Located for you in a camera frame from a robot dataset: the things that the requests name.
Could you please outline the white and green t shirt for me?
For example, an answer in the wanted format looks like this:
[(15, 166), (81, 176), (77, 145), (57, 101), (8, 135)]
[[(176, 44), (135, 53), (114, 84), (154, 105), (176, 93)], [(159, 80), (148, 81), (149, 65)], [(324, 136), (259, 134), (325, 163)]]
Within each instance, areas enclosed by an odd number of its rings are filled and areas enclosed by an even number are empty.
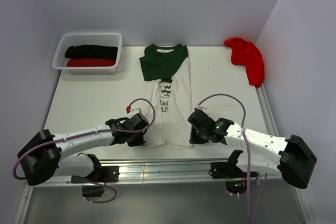
[(186, 45), (151, 44), (139, 59), (142, 97), (155, 108), (155, 120), (146, 134), (146, 148), (190, 148), (192, 89), (190, 58)]

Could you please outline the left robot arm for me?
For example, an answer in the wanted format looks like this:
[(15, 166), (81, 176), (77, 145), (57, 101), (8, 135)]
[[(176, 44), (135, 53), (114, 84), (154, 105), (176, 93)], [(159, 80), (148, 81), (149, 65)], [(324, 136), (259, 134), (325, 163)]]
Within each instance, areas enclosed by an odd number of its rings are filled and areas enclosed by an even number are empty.
[(54, 176), (74, 176), (76, 182), (97, 182), (103, 168), (94, 154), (86, 152), (96, 147), (127, 143), (130, 147), (144, 144), (144, 134), (151, 126), (142, 113), (131, 118), (110, 119), (94, 128), (67, 134), (38, 132), (18, 153), (17, 165), (22, 167), (28, 185), (40, 185)]

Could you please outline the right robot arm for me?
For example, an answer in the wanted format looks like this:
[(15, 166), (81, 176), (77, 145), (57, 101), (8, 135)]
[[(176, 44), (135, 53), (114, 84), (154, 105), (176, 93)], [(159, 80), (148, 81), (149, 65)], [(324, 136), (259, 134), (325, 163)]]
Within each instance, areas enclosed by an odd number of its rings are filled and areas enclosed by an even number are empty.
[(301, 137), (267, 135), (225, 118), (214, 121), (199, 109), (187, 120), (192, 126), (192, 144), (212, 142), (234, 148), (227, 161), (211, 164), (214, 179), (256, 177), (267, 173), (281, 176), (294, 187), (308, 187), (317, 157)]

